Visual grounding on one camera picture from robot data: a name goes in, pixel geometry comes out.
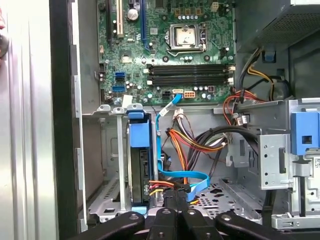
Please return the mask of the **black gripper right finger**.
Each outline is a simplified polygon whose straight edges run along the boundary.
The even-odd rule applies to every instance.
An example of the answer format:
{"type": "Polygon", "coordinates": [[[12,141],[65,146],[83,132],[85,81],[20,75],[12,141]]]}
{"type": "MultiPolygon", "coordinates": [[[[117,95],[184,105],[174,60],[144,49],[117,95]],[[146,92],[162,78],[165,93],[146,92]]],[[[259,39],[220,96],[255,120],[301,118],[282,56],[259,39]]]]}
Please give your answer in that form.
{"type": "Polygon", "coordinates": [[[240,217],[230,211],[220,213],[213,223],[187,202],[187,193],[177,191],[179,206],[177,229],[183,240],[291,240],[286,234],[240,217]]]}

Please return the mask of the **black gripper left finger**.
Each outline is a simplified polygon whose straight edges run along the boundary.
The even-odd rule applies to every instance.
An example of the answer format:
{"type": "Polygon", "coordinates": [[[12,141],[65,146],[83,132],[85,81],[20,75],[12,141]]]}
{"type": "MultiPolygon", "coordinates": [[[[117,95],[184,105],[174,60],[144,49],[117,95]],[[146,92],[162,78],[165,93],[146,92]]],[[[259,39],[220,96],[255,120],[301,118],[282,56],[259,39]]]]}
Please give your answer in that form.
{"type": "Polygon", "coordinates": [[[154,208],[155,215],[129,211],[98,224],[71,240],[175,240],[178,224],[178,191],[167,189],[163,207],[154,208]]]}

